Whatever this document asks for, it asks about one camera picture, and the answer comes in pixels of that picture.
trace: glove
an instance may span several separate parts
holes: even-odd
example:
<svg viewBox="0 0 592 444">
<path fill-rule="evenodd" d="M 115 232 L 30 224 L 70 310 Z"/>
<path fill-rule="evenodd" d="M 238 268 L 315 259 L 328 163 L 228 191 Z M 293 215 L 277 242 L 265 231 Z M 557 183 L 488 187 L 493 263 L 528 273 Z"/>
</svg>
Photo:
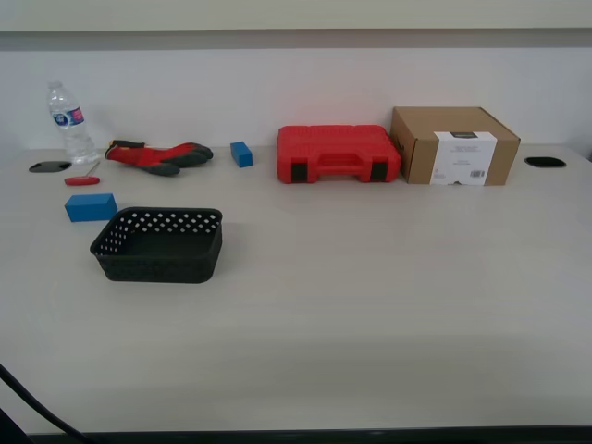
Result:
<svg viewBox="0 0 592 444">
<path fill-rule="evenodd" d="M 159 150 L 146 148 L 143 142 L 111 141 L 105 153 L 105 159 L 133 165 L 158 176 L 175 176 L 181 168 L 204 164 L 212 157 L 212 150 L 193 142 Z"/>
</svg>

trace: wire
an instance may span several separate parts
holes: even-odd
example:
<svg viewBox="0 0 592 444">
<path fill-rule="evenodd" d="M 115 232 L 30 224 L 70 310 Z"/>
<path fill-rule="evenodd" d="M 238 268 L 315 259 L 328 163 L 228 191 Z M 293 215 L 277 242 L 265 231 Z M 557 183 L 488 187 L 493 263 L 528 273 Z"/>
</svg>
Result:
<svg viewBox="0 0 592 444">
<path fill-rule="evenodd" d="M 47 421 L 52 423 L 57 428 L 63 430 L 67 435 L 75 438 L 79 442 L 83 442 L 84 444 L 98 444 L 93 439 L 90 439 L 81 432 L 76 430 L 71 425 L 66 424 L 64 421 L 59 419 L 49 410 L 47 410 L 40 402 L 38 402 L 33 396 L 27 391 L 26 388 L 22 387 L 22 385 L 17 381 L 17 379 L 8 372 L 1 364 L 0 364 L 0 379 L 2 379 L 7 386 L 9 386 L 18 396 L 25 401 L 29 407 L 31 407 L 35 412 L 40 414 L 43 418 Z"/>
</svg>

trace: water bottle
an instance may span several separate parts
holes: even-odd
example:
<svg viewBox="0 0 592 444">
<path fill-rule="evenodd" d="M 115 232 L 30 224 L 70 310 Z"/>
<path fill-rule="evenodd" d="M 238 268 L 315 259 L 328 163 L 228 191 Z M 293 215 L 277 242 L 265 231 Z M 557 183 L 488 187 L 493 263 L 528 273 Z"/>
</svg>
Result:
<svg viewBox="0 0 592 444">
<path fill-rule="evenodd" d="M 88 164 L 99 158 L 86 130 L 84 116 L 76 97 L 61 81 L 49 82 L 49 112 L 64 138 L 66 153 L 73 164 Z"/>
</svg>

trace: red plastic case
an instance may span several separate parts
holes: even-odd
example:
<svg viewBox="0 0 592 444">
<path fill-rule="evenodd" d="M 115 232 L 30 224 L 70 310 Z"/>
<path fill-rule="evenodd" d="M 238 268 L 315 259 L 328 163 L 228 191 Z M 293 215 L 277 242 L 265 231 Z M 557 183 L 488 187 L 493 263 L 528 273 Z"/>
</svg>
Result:
<svg viewBox="0 0 592 444">
<path fill-rule="evenodd" d="M 378 125 L 284 127 L 277 136 L 277 178 L 285 183 L 337 175 L 390 182 L 400 169 L 401 156 Z"/>
</svg>

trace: blue block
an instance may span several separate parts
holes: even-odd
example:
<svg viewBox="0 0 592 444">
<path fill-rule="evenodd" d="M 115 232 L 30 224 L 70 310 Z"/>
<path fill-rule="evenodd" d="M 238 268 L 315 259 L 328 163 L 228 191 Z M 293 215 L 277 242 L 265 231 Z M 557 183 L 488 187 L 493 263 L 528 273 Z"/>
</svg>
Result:
<svg viewBox="0 0 592 444">
<path fill-rule="evenodd" d="M 231 143 L 230 151 L 232 152 L 232 158 L 239 168 L 253 166 L 253 153 L 251 153 L 251 150 L 245 142 Z"/>
<path fill-rule="evenodd" d="M 110 220 L 117 212 L 115 197 L 108 194 L 75 194 L 66 202 L 72 222 Z"/>
</svg>

